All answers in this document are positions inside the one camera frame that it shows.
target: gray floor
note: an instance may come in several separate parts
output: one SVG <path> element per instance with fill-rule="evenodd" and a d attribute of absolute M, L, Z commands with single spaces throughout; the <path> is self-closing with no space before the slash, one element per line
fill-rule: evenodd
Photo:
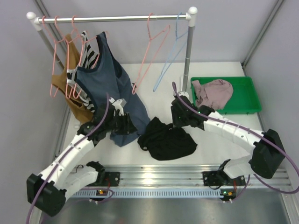
<path fill-rule="evenodd" d="M 65 208 L 76 200 L 70 200 Z M 72 204 L 43 224 L 289 224 L 281 195 L 247 190 L 235 203 L 218 199 L 113 199 Z"/>

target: robotic arm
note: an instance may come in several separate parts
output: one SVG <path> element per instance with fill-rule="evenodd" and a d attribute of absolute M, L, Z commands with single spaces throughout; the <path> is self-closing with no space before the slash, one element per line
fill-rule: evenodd
<path fill-rule="evenodd" d="M 110 98 L 109 108 L 102 125 L 88 138 L 75 146 L 80 139 L 90 133 L 103 118 L 106 105 L 101 105 L 93 120 L 83 124 L 67 148 L 39 175 L 31 174 L 27 179 L 27 198 L 32 203 L 41 185 L 53 172 L 50 179 L 42 189 L 35 206 L 49 216 L 55 216 L 64 206 L 65 202 L 77 191 L 94 182 L 102 182 L 105 168 L 98 162 L 89 162 L 83 169 L 72 173 L 78 162 L 92 150 L 100 140 L 104 139 L 107 132 L 116 134 L 130 134 L 137 129 L 133 125 L 128 113 L 124 113 L 126 104 L 124 99 Z"/>
<path fill-rule="evenodd" d="M 235 179 L 241 175 L 258 174 L 263 178 L 271 179 L 278 169 L 279 165 L 285 158 L 276 149 L 265 143 L 259 137 L 251 132 L 247 132 L 239 128 L 239 124 L 224 118 L 214 109 L 201 106 L 197 109 L 188 99 L 186 92 L 180 92 L 181 99 L 192 109 L 198 113 L 209 116 L 212 119 L 207 119 L 195 114 L 189 110 L 183 103 L 176 98 L 171 104 L 172 121 L 174 126 L 198 127 L 204 131 L 210 131 L 221 135 L 231 142 L 244 148 L 250 155 L 236 159 L 226 160 L 221 164 L 218 170 L 218 179 L 223 183 L 227 183 L 231 179 Z M 252 130 L 260 136 L 279 146 L 284 150 L 280 137 L 277 132 L 269 129 L 267 132 Z"/>

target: white pipe connector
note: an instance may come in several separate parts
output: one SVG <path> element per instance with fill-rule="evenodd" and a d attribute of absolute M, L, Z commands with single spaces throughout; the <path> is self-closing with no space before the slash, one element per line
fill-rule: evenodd
<path fill-rule="evenodd" d="M 189 27 L 195 27 L 197 8 L 190 7 L 186 19 L 189 21 Z"/>
<path fill-rule="evenodd" d="M 43 28 L 42 26 L 39 24 L 39 23 L 35 23 L 36 19 L 38 19 L 38 17 L 36 17 L 36 14 L 33 13 L 33 12 L 28 12 L 26 14 L 26 17 L 27 19 L 30 20 L 31 24 L 34 26 L 34 28 L 37 30 L 37 31 L 41 31 Z"/>

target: blue hanger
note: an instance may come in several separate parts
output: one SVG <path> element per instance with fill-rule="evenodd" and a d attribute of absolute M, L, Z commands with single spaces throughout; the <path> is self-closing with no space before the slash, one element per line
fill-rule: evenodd
<path fill-rule="evenodd" d="M 167 72 L 167 70 L 169 69 L 169 67 L 171 66 L 171 64 L 174 62 L 174 60 L 177 58 L 177 56 L 179 55 L 179 53 L 183 50 L 184 46 L 187 44 L 187 41 L 186 41 L 186 42 L 183 44 L 183 46 L 181 47 L 181 49 L 178 51 L 178 53 L 175 55 L 175 57 L 173 58 L 173 60 L 170 62 L 170 64 L 168 65 L 168 67 L 165 68 L 166 65 L 167 65 L 167 63 L 168 63 L 168 61 L 170 60 L 170 57 L 171 57 L 172 53 L 174 52 L 174 49 L 176 48 L 176 45 L 177 45 L 177 43 L 178 43 L 178 39 L 180 39 L 181 37 L 185 36 L 185 35 L 188 33 L 188 31 L 186 31 L 186 32 L 183 33 L 181 36 L 178 36 L 178 17 L 179 17 L 180 15 L 182 15 L 182 13 L 179 13 L 178 16 L 177 16 L 177 19 L 176 19 L 176 40 L 175 40 L 175 42 L 174 42 L 174 44 L 173 44 L 173 46 L 172 46 L 171 52 L 170 52 L 170 54 L 168 55 L 168 58 L 166 59 L 166 62 L 165 62 L 165 64 L 164 64 L 164 66 L 163 66 L 163 68 L 162 68 L 161 74 L 160 74 L 158 80 L 156 81 L 156 84 L 155 84 L 155 86 L 154 86 L 154 90 L 153 90 L 153 91 L 156 91 L 156 90 L 157 90 L 157 88 L 158 88 L 158 86 L 159 86 L 159 84 L 160 84 L 160 82 L 161 82 L 163 76 L 165 75 L 165 73 Z"/>

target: green tray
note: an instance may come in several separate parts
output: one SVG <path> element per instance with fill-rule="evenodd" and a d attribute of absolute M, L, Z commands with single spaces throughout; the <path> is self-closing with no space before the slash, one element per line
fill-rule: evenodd
<path fill-rule="evenodd" d="M 193 103 L 197 100 L 192 81 L 199 80 L 200 84 L 209 83 L 215 79 L 223 79 L 232 84 L 234 92 L 220 114 L 249 114 L 262 110 L 252 79 L 250 77 L 193 77 L 191 90 Z"/>

